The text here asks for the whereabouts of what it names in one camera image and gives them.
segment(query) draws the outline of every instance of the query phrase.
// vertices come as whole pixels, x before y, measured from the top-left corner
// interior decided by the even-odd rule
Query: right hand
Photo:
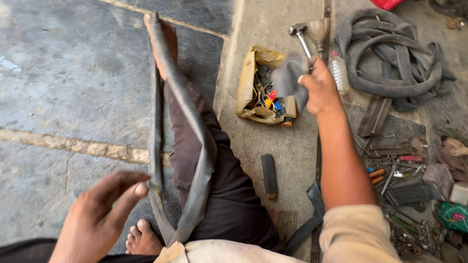
[[[308,111],[319,116],[343,110],[333,75],[320,57],[310,59],[314,60],[312,74],[302,75],[297,80],[309,90],[309,100],[306,104]]]

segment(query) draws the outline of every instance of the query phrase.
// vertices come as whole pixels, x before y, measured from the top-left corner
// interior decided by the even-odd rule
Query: screw
[[[395,134],[392,134],[392,135],[388,135],[388,136],[384,136],[382,137],[382,139],[386,139],[386,138],[396,138]]]

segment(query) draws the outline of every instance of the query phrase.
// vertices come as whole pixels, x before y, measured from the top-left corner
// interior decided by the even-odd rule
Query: plastic bottle
[[[328,68],[333,74],[333,78],[335,79],[336,87],[340,96],[348,93],[350,90],[350,85],[348,82],[348,73],[346,72],[346,62],[344,59],[338,56],[337,51],[333,51],[330,54]]]

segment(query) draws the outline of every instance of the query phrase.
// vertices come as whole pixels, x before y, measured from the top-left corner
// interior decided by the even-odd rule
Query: bare foot
[[[152,35],[153,35],[151,32],[151,27],[152,27],[151,20],[152,20],[152,14],[145,14],[145,16],[143,17],[143,21],[145,22],[146,29],[148,29],[150,40],[152,39]],[[161,22],[162,32],[164,34],[164,40],[166,40],[166,45],[169,48],[169,52],[172,55],[172,59],[174,60],[174,63],[177,65],[178,46],[177,46],[176,28],[169,22],[166,22],[162,19],[160,19],[160,22]],[[162,68],[162,64],[159,60],[158,53],[156,52],[156,49],[154,48],[154,43],[152,41],[151,41],[151,47],[153,48],[153,55],[154,55],[154,58],[156,59],[156,64],[161,74],[161,78],[163,80],[166,80],[166,73],[164,72],[164,68]]]
[[[127,254],[133,255],[159,255],[162,250],[161,242],[156,234],[151,230],[149,222],[145,219],[138,221],[138,226],[130,227],[130,234],[128,234]]]

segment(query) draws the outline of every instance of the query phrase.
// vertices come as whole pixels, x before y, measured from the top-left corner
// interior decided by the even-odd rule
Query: pile of inner tubes
[[[368,38],[349,53],[350,43]],[[346,61],[348,80],[353,88],[393,99],[393,108],[410,111],[438,95],[449,94],[456,80],[444,64],[439,44],[427,48],[417,41],[415,28],[395,14],[378,9],[360,9],[347,16],[335,37]],[[359,66],[362,54],[371,48],[382,60],[382,76],[367,74]],[[392,76],[398,68],[398,77]]]

